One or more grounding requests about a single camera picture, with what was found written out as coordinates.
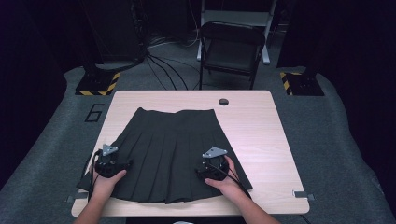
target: table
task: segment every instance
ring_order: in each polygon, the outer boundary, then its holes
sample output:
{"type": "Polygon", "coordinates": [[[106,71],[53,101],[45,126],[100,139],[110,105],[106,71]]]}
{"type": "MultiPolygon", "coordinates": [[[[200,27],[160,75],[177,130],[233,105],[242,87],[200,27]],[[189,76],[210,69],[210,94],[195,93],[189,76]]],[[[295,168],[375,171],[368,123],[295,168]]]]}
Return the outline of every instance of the table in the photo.
{"type": "MultiPolygon", "coordinates": [[[[290,147],[269,91],[117,91],[93,151],[111,144],[138,107],[177,112],[183,109],[214,109],[219,124],[240,160],[253,190],[253,201],[270,214],[304,214],[306,198],[290,147]],[[219,99],[227,99],[220,105],[219,99]]],[[[76,199],[72,215],[78,216],[87,199],[76,199]]],[[[105,217],[191,217],[239,215],[224,196],[190,203],[135,203],[114,198],[105,217]]]]}
{"type": "MultiPolygon", "coordinates": [[[[264,26],[265,39],[268,39],[268,34],[271,29],[271,23],[274,17],[274,11],[277,0],[272,0],[271,9],[269,12],[246,12],[246,11],[219,11],[206,10],[205,0],[202,0],[201,5],[201,25],[208,21],[224,21],[231,23],[239,23],[251,26],[264,26]]],[[[197,60],[201,60],[201,44],[198,47],[197,60]]],[[[268,49],[266,45],[262,49],[262,62],[266,65],[270,63],[268,49]]]]}

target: chair backrest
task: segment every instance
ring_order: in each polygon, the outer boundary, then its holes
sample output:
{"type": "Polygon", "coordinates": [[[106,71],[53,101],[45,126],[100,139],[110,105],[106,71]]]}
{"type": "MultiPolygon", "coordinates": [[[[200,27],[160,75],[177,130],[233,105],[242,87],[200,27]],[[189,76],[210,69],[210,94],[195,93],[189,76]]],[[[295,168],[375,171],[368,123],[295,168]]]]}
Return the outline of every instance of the chair backrest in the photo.
{"type": "Polygon", "coordinates": [[[201,40],[219,39],[264,46],[265,36],[258,28],[248,25],[209,21],[201,27],[201,40]]]}

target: black round hole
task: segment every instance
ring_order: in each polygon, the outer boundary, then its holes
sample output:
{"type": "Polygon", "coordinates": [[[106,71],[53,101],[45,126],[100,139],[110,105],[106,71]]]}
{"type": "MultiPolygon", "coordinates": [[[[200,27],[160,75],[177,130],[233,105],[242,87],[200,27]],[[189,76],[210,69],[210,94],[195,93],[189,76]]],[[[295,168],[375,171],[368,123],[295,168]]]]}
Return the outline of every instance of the black round hole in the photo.
{"type": "Polygon", "coordinates": [[[222,99],[219,100],[219,104],[220,104],[220,105],[228,105],[228,103],[229,103],[229,102],[228,102],[227,99],[222,98],[222,99]]]}

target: wooden tabletop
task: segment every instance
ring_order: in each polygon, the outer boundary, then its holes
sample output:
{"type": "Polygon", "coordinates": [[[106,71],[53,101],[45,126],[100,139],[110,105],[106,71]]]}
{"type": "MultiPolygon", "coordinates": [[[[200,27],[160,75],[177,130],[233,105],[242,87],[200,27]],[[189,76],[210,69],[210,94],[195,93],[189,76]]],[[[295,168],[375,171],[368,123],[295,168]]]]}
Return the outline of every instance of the wooden tabletop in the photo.
{"type": "MultiPolygon", "coordinates": [[[[254,202],[270,214],[304,214],[306,198],[274,100],[269,91],[117,91],[108,109],[92,153],[116,140],[138,107],[177,112],[214,109],[221,128],[240,160],[253,190],[254,202]],[[227,99],[227,105],[220,105],[227,99]]],[[[87,199],[76,199],[72,215],[78,216],[87,199]]],[[[105,217],[233,216],[239,211],[223,196],[190,203],[135,203],[110,198],[105,217]]]]}

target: black chair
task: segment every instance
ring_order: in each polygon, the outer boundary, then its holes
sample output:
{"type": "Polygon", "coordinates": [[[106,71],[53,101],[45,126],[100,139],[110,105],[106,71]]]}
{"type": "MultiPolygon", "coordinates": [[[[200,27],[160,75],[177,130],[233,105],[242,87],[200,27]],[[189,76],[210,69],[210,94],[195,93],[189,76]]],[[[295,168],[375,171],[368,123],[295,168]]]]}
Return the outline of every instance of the black chair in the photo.
{"type": "Polygon", "coordinates": [[[262,57],[265,36],[253,26],[210,21],[201,33],[201,68],[199,89],[202,89],[203,70],[207,69],[249,77],[253,89],[257,68],[262,57]]]}

